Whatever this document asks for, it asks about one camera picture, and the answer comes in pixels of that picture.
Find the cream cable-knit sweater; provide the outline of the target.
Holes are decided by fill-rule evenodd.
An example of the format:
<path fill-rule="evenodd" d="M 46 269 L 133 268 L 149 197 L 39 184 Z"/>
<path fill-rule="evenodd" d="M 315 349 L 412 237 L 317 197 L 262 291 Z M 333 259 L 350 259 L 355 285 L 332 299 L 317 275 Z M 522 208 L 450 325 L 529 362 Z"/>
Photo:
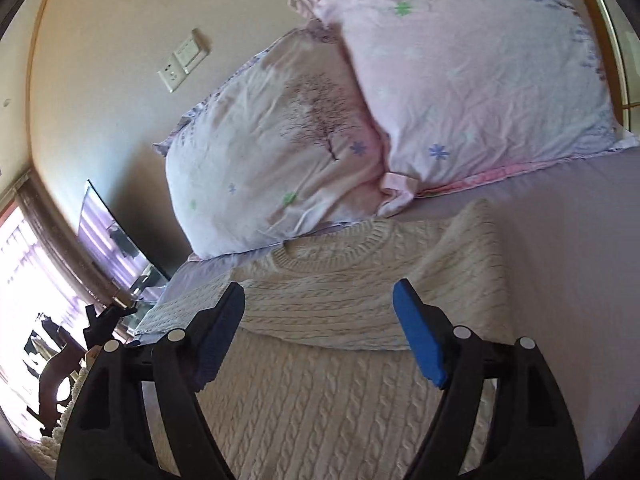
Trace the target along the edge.
<path fill-rule="evenodd" d="M 393 309 L 408 280 L 478 336 L 513 340 L 506 272 L 486 200 L 448 219 L 367 221 L 170 283 L 136 334 L 186 327 L 230 283 L 246 307 L 217 378 L 198 395 L 240 479 L 399 479 L 435 415 Z"/>

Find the glass bedside table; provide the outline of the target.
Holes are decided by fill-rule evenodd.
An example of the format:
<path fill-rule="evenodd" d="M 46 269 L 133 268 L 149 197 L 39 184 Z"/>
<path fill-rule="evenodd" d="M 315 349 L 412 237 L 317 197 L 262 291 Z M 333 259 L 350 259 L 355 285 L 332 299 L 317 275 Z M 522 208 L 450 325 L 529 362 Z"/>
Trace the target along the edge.
<path fill-rule="evenodd" d="M 78 223 L 78 240 L 101 271 L 133 300 L 156 304 L 167 275 L 149 260 L 86 181 Z"/>

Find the dark wooden chair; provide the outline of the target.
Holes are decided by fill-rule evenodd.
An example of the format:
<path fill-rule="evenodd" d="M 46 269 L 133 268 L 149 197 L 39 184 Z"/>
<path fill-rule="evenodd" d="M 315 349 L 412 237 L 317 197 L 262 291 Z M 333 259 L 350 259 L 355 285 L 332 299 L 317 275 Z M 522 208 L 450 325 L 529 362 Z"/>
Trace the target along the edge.
<path fill-rule="evenodd" d="M 60 426 L 62 413 L 58 406 L 67 408 L 72 400 L 71 394 L 64 400 L 58 400 L 58 389 L 65 379 L 69 379 L 71 385 L 75 383 L 74 375 L 78 375 L 81 370 L 81 361 L 85 357 L 86 349 L 78 344 L 64 327 L 53 322 L 47 315 L 42 318 L 41 325 L 60 347 L 60 351 L 48 359 L 40 373 L 38 411 L 35 412 L 32 408 L 28 408 L 27 411 L 42 425 L 40 434 L 43 437 L 51 437 L 53 430 Z"/>

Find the brown window curtain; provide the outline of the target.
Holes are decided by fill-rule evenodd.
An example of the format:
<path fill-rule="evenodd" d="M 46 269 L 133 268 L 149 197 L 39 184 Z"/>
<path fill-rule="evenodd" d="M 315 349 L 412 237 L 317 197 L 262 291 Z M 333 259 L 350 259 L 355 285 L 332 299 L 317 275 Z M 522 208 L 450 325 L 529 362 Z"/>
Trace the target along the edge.
<path fill-rule="evenodd" d="M 131 298 L 96 265 L 55 206 L 40 177 L 27 170 L 14 184 L 17 205 L 23 211 L 54 267 L 87 304 L 112 302 L 130 307 Z"/>

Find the beige tree-print pillow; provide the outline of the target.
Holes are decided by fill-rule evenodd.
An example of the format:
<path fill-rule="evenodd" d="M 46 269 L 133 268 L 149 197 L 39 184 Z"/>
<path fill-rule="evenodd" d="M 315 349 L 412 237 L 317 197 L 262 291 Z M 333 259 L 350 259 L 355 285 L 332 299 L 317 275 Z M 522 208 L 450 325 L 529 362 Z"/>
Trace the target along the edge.
<path fill-rule="evenodd" d="M 200 259 L 367 219 L 387 198 L 381 138 L 337 33 L 319 21 L 253 56 L 155 148 Z"/>

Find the pink flower-print pillow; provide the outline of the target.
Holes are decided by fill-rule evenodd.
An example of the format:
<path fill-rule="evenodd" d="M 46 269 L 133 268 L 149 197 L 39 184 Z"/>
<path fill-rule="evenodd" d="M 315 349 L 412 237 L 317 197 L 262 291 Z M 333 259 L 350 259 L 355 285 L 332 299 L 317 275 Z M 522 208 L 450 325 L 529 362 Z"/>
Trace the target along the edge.
<path fill-rule="evenodd" d="M 634 148 L 570 0 L 291 0 L 336 32 L 381 133 L 382 214 Z"/>

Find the white wall socket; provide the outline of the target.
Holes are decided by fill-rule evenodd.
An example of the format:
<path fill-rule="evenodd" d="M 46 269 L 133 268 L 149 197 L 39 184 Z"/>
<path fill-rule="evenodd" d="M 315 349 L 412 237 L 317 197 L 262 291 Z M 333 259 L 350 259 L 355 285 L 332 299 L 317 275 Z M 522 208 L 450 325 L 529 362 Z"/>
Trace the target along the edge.
<path fill-rule="evenodd" d="M 170 93 L 175 92 L 186 80 L 186 72 L 174 56 L 168 58 L 157 75 Z"/>

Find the white wall switch plate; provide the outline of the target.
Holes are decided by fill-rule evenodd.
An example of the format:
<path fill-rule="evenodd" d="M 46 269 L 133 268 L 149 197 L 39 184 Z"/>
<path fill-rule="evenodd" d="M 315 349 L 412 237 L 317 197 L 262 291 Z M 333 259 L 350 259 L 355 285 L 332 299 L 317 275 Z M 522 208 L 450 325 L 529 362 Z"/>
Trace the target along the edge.
<path fill-rule="evenodd" d="M 194 30 L 174 51 L 174 55 L 183 71 L 189 75 L 208 55 L 208 51 Z"/>

